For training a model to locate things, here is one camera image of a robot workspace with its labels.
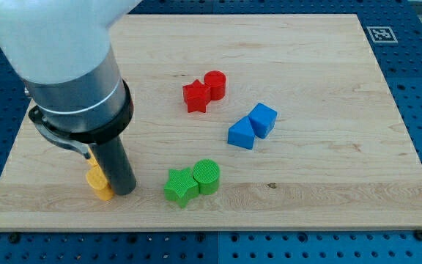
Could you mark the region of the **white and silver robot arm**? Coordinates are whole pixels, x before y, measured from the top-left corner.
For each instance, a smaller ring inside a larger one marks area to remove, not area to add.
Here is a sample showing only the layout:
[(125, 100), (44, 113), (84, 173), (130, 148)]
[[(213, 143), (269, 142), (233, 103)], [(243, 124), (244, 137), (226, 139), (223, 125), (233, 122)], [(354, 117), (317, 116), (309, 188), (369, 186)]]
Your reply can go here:
[(50, 143), (88, 158), (120, 154), (132, 100), (109, 29), (141, 0), (0, 0), (0, 47), (36, 106)]

